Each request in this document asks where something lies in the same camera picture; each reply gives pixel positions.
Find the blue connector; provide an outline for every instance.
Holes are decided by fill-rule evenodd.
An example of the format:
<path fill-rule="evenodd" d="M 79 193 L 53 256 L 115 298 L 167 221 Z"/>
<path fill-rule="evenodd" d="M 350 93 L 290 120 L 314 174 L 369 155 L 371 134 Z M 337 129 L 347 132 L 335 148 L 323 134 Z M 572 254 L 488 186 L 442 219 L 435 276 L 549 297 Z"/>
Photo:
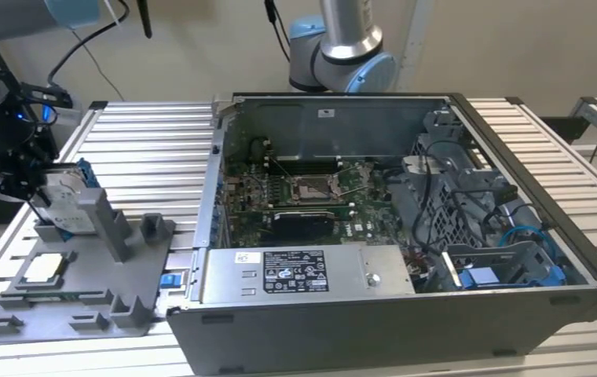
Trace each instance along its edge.
<path fill-rule="evenodd" d="M 161 275 L 158 287 L 161 289 L 182 287 L 182 276 L 178 273 L 165 273 Z"/>

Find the blue cable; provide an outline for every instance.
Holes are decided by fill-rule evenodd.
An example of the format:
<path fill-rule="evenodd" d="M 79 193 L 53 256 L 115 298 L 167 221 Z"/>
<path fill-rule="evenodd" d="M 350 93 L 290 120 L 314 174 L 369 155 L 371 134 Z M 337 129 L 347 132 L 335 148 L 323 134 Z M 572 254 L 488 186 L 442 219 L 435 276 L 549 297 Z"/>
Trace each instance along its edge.
<path fill-rule="evenodd" d="M 46 122 L 50 114 L 51 114 L 51 110 L 49 109 L 49 106 L 42 105 L 42 121 Z"/>
<path fill-rule="evenodd" d="M 498 241 L 498 247 L 501 247 L 506 244 L 508 237 L 510 236 L 510 234 L 513 234 L 518 230 L 528 230 L 528 231 L 536 233 L 538 236 L 541 236 L 542 240 L 548 243 L 548 246 L 550 247 L 550 251 L 552 251 L 550 259 L 552 259 L 552 261 L 554 261 L 556 256 L 557 256 L 557 250 L 554 248 L 554 243 L 552 242 L 550 238 L 545 235 L 545 233 L 538 228 L 534 228 L 533 226 L 520 225 L 520 226 L 516 226 L 514 228 L 509 229 L 508 232 L 504 233 L 504 237 L 501 237 L 501 241 Z"/>

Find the robotic arm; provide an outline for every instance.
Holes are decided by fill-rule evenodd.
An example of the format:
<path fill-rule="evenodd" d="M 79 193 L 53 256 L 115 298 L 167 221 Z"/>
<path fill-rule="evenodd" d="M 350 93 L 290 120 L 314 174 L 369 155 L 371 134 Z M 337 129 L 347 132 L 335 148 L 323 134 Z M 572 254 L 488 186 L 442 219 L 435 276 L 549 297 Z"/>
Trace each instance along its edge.
<path fill-rule="evenodd" d="M 398 69 L 382 51 L 370 0 L 321 0 L 321 13 L 290 25 L 291 87 L 305 92 L 386 91 Z"/>
<path fill-rule="evenodd" d="M 137 3 L 143 33 L 150 38 L 146 0 Z M 370 0 L 321 0 L 321 12 L 322 17 L 305 17 L 290 26 L 291 86 L 309 92 L 385 91 L 397 68 L 394 58 L 382 52 L 382 32 L 371 22 Z M 75 29 L 93 24 L 98 16 L 97 0 L 0 0 L 0 40 L 59 27 Z M 63 174 L 66 168 L 70 178 L 81 175 L 70 182 L 87 185 L 94 180 L 86 167 L 51 163 L 58 151 L 50 127 L 31 113 L 30 104 L 71 108 L 62 88 L 18 82 L 0 55 L 0 199 L 29 202 L 41 220 L 51 222 L 55 216 L 50 208 L 62 207 L 51 206 L 62 197 L 62 188 L 54 188 L 54 182 L 62 180 L 53 179 L 54 174 Z"/>

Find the motherboard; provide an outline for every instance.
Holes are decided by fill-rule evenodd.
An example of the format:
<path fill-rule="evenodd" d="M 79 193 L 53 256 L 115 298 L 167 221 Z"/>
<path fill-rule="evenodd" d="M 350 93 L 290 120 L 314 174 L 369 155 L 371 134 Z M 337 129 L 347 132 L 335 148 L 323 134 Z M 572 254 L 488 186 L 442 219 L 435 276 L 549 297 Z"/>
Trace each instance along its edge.
<path fill-rule="evenodd" d="M 403 238 L 371 160 L 238 163 L 225 186 L 231 247 L 386 245 Z"/>

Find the white label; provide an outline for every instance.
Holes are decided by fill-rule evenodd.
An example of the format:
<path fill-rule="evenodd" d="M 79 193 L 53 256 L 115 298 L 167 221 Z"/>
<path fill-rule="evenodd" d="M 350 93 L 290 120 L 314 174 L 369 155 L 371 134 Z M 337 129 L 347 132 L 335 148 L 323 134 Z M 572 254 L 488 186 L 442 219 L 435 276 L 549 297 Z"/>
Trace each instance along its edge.
<path fill-rule="evenodd" d="M 321 108 L 317 110 L 317 118 L 333 118 L 335 116 L 334 108 Z"/>
<path fill-rule="evenodd" d="M 238 251 L 235 253 L 235 263 L 261 263 L 261 253 Z"/>

